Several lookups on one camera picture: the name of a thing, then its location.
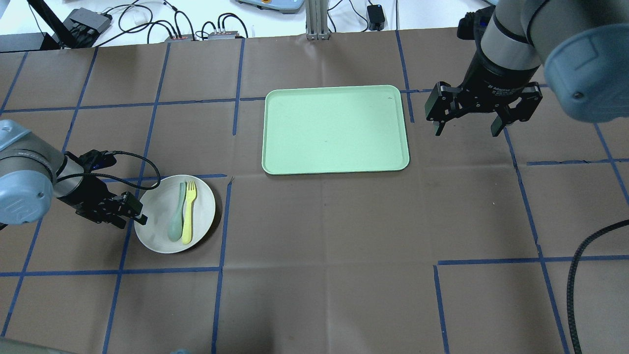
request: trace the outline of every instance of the white plate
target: white plate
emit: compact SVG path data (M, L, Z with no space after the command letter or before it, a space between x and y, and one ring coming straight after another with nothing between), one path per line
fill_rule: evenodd
M192 241L183 244L181 239L173 242L168 238L168 228L179 201L179 183L187 181L196 183L197 199L192 205ZM216 213L212 189L199 178L186 174L164 178L159 187L144 193L140 202L142 214L148 220L146 225L135 222L135 232L144 246L158 253L176 253L194 246L208 233Z

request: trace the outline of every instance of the power adapter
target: power adapter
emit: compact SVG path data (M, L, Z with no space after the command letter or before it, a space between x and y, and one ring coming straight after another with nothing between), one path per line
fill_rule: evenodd
M384 29L384 11L382 5L369 5L367 7L367 17L369 17L369 30L381 31Z

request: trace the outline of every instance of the light green rectangular tray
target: light green rectangular tray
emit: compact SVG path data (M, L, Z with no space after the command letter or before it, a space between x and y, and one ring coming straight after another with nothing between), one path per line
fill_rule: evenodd
M269 174L399 171L408 163L394 86L278 89L266 97L262 168Z

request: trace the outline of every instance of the fork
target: fork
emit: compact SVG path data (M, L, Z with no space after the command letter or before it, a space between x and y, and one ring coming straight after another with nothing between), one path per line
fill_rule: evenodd
M186 214L184 216L184 232L181 239L184 244L192 241L192 203L196 199L196 184L194 181L186 182Z

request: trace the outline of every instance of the braided black cable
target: braided black cable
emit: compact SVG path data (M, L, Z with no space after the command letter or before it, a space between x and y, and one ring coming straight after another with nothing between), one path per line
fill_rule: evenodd
M568 327L570 329L570 339L572 340L572 348L574 349L574 354L582 354L581 352L581 344L579 343L579 336L577 335L577 324L574 319L574 280L577 276L577 265L579 264L579 260L583 255L583 251L586 250L586 247L591 244L595 239L605 235L608 232L614 231L621 227L629 226L629 219L621 222L617 222L613 225L600 229L596 231L594 234L589 236L587 239L583 240L577 251L574 253L574 257L572 257L572 263L570 264L570 271L568 272L568 285L566 287L566 302L567 302L567 311L568 311Z

